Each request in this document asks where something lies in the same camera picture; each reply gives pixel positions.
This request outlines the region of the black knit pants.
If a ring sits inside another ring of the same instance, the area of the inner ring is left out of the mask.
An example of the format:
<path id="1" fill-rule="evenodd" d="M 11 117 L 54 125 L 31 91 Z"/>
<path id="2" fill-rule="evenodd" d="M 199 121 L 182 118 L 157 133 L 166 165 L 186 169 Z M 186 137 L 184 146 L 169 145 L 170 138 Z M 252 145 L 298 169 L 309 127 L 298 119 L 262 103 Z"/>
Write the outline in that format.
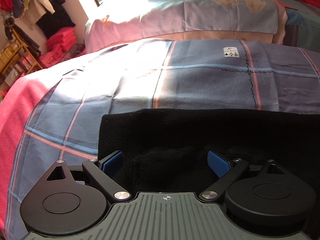
<path id="1" fill-rule="evenodd" d="M 143 109 L 102 117 L 98 157 L 124 155 L 114 181 L 130 193 L 196 192 L 217 181 L 209 151 L 275 160 L 319 191 L 319 115 L 244 109 Z"/>

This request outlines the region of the blue plaid bed sheet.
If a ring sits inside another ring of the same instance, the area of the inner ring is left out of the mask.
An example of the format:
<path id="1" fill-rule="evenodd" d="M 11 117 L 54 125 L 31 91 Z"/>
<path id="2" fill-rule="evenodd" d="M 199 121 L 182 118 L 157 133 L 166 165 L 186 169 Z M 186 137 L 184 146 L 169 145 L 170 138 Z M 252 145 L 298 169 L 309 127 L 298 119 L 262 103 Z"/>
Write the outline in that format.
<path id="1" fill-rule="evenodd" d="M 37 103 L 16 148 L 3 235 L 27 233 L 20 203 L 59 159 L 98 154 L 102 116 L 145 108 L 319 113 L 319 53 L 238 40 L 141 40 L 28 74 L 60 80 Z"/>

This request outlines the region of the pink fleece blanket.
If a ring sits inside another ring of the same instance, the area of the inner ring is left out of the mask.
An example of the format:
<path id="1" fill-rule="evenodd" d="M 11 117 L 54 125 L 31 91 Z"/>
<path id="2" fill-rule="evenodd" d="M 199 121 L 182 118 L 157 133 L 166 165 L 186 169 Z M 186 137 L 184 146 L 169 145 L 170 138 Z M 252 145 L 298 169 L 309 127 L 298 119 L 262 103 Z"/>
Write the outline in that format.
<path id="1" fill-rule="evenodd" d="M 5 229 L 8 191 L 16 148 L 25 123 L 37 103 L 60 80 L 18 79 L 1 103 L 1 230 Z"/>

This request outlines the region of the pink folded towels pile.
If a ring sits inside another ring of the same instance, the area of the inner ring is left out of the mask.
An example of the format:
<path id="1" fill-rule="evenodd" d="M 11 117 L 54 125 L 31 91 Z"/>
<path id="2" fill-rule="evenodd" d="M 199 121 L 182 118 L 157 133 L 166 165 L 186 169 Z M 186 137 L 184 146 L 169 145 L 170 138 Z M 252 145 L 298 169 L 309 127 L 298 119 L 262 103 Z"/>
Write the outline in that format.
<path id="1" fill-rule="evenodd" d="M 47 52 L 39 57 L 44 68 L 52 67 L 62 61 L 86 54 L 84 44 L 77 43 L 74 28 L 64 27 L 46 42 Z"/>

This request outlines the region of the wooden shelf rack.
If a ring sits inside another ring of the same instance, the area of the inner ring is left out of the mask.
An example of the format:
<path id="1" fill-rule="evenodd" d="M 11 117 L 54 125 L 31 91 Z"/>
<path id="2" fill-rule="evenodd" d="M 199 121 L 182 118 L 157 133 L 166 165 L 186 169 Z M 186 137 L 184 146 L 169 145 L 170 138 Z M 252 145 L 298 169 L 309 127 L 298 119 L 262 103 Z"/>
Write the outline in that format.
<path id="1" fill-rule="evenodd" d="M 15 29 L 9 27 L 12 40 L 1 50 L 1 86 L 11 87 L 17 79 L 42 70 L 43 66 Z"/>

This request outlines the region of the patchwork teal grey quilt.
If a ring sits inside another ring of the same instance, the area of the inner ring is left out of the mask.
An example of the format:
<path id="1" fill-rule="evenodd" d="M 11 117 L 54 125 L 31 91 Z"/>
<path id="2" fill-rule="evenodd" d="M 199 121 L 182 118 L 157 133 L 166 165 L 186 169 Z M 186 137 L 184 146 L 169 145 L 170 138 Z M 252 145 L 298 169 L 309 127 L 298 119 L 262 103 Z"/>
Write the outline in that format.
<path id="1" fill-rule="evenodd" d="M 287 13 L 283 45 L 319 53 L 319 8 L 296 0 L 278 0 Z"/>

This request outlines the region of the hanging clothes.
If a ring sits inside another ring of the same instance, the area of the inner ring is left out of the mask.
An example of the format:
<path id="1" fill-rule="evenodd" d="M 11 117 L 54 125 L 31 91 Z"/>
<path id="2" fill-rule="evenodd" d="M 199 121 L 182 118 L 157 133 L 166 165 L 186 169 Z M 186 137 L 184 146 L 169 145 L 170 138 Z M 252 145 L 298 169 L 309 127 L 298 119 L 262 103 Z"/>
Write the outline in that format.
<path id="1" fill-rule="evenodd" d="M 1 0 L 1 10 L 19 18 L 29 28 L 37 25 L 46 38 L 75 23 L 64 9 L 65 0 Z"/>

